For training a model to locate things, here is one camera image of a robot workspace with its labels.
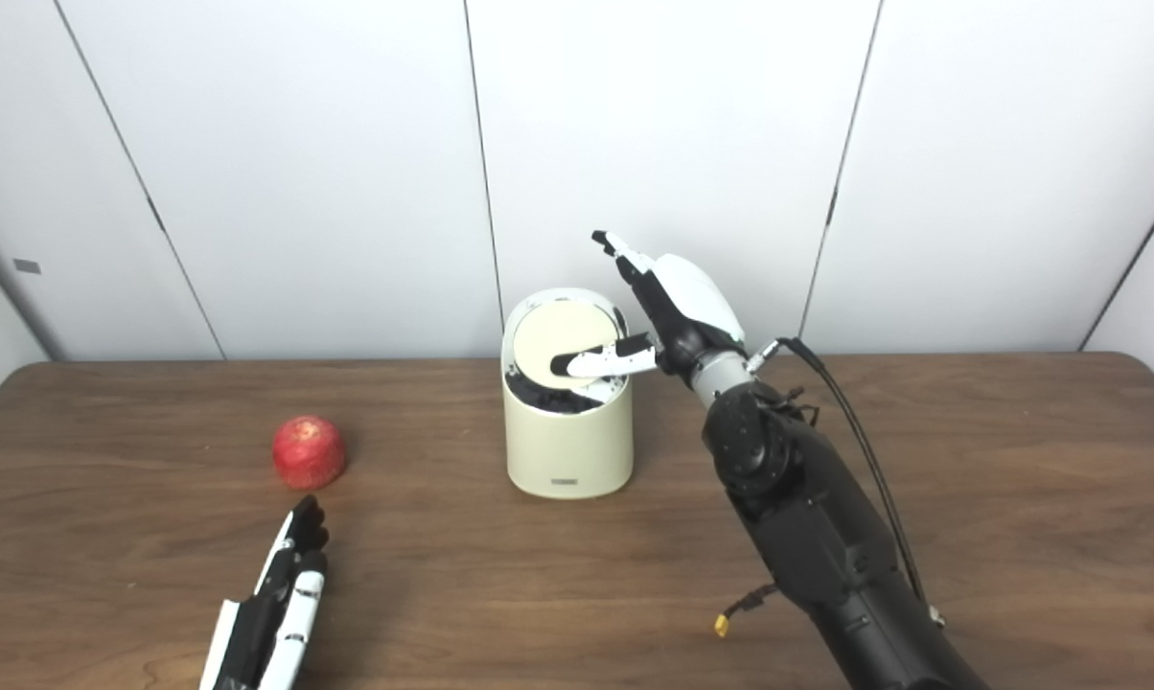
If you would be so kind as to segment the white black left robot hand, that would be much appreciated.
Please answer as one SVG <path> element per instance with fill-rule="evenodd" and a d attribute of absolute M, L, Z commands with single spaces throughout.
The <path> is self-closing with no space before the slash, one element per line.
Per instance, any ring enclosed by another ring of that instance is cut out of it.
<path fill-rule="evenodd" d="M 325 511 L 307 494 L 288 511 L 243 600 L 223 600 L 200 689 L 292 689 L 325 587 Z"/>

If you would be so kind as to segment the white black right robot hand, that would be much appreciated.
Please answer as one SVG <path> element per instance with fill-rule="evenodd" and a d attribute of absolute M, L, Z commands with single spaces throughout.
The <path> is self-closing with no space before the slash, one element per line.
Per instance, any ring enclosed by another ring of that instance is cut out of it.
<path fill-rule="evenodd" d="M 553 357 L 552 375 L 608 378 L 659 370 L 691 387 L 697 373 L 717 359 L 734 359 L 745 370 L 745 331 L 721 288 L 699 267 L 673 254 L 650 258 L 615 233 L 595 231 L 591 239 L 613 258 L 652 330 Z"/>

